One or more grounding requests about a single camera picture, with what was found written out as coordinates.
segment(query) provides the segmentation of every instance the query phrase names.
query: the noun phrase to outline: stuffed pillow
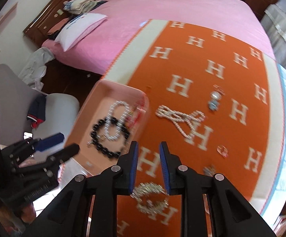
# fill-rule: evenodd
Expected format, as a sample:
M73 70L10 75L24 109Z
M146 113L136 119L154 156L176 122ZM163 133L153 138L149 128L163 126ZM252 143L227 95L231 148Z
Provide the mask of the stuffed pillow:
M59 42L63 51L67 51L98 27L106 18L106 15L99 13L81 14L67 23L56 37L55 42Z

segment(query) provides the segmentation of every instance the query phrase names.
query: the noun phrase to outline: pink bedsheet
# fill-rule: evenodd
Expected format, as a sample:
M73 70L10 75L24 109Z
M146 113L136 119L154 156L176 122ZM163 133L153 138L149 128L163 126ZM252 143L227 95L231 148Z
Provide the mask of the pink bedsheet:
M270 41L249 6L240 0L108 0L93 10L108 19L72 49L47 40L62 63L104 74L112 60L148 19L204 26L238 38L274 58Z

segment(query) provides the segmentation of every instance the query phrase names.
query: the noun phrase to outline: white chair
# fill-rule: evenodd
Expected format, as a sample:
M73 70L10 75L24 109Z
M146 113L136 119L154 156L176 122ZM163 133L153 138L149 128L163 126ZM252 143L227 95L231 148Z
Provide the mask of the white chair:
M0 144L8 146L23 140L24 132L32 132L34 138L60 132L67 138L79 111L78 100L63 93L47 95L46 120L32 130L27 114L38 95L41 95L39 91L27 86L7 65L0 64ZM63 146L64 142L45 152L36 152L35 160L44 161Z

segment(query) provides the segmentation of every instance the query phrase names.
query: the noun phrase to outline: pillow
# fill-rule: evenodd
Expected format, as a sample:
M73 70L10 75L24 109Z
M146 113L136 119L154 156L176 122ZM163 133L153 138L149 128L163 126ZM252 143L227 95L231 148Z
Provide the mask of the pillow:
M98 27L106 18L106 15L99 13L81 14L67 23L56 37L55 42L59 42L66 52Z
M53 34L55 31L60 30L67 22L69 18L61 20L59 23L55 24L49 31L48 34Z

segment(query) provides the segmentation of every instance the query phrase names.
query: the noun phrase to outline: wooden bed frame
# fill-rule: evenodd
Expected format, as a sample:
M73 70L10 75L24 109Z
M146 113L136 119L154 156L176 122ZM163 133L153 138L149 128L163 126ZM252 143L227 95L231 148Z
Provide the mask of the wooden bed frame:
M61 20L71 14L63 10L63 2L70 0L51 0L41 13L23 31L25 36L32 40L38 47L48 39L48 31Z

